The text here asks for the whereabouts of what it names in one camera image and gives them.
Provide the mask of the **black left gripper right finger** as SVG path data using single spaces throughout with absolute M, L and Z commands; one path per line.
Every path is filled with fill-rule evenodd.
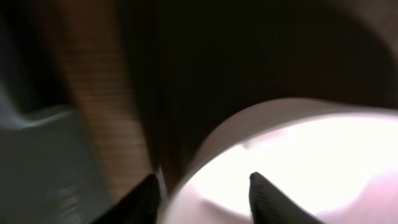
M 252 173 L 249 180 L 249 204 L 254 224 L 322 224 L 260 173 Z

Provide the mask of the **pink white bowl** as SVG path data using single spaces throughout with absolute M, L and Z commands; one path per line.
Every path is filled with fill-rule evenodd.
M 397 222 L 397 111 L 306 98 L 259 103 L 203 141 L 159 223 L 254 223 L 258 172 L 322 223 Z

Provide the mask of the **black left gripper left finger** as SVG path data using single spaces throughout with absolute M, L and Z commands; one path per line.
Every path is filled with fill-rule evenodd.
M 150 174 L 92 224 L 155 224 L 160 201 L 158 178 Z

